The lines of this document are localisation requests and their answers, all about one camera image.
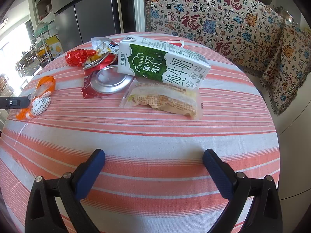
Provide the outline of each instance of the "patterned throw blanket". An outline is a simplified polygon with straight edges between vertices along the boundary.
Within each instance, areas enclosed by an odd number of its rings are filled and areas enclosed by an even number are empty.
[[[185,37],[260,78],[275,114],[310,72],[311,35],[258,0],[146,0],[147,30]]]

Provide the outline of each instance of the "orange plastic bag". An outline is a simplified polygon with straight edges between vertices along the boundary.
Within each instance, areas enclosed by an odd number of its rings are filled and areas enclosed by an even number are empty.
[[[18,109],[15,117],[18,120],[31,119],[44,112],[51,102],[50,95],[55,90],[55,84],[53,76],[44,76],[40,79],[36,90],[31,95],[29,106]]]

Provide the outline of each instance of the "pink and white striped cloth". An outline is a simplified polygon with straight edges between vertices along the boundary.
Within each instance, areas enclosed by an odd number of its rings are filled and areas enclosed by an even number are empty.
[[[119,42],[125,35],[110,38]],[[34,178],[73,172],[96,148],[105,151],[106,164],[81,203],[106,233],[207,232],[227,204],[202,164],[209,148],[235,171],[253,178],[270,174],[278,183],[277,135],[259,92],[226,58],[183,40],[185,48],[203,54],[211,65],[199,89],[202,120],[146,106],[119,108],[125,90],[105,99],[83,99],[83,70],[67,65],[64,55],[29,82],[22,95],[33,92],[45,75],[54,76],[56,90],[47,111],[36,118],[18,121],[11,110],[1,135],[0,185],[20,232]],[[91,43],[78,48],[90,49]],[[251,201],[247,200],[233,232],[240,230]],[[69,232],[75,232],[57,202]]]

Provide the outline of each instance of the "stainless steel refrigerator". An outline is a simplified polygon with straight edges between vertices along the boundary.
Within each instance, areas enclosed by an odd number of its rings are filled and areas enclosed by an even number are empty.
[[[68,51],[92,37],[121,33],[117,0],[51,0],[58,38]]]

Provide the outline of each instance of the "red candy wrapper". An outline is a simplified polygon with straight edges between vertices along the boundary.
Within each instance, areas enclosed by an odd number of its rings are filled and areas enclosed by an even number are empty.
[[[102,94],[97,91],[95,91],[91,87],[91,78],[94,74],[96,74],[96,71],[99,71],[103,68],[105,68],[108,65],[116,64],[118,62],[118,55],[110,53],[100,64],[97,66],[84,70],[84,86],[81,89],[83,98],[105,98],[106,96],[109,96],[107,94]]]
[[[69,65],[82,66],[88,57],[96,54],[95,50],[77,49],[66,54],[66,62]]]

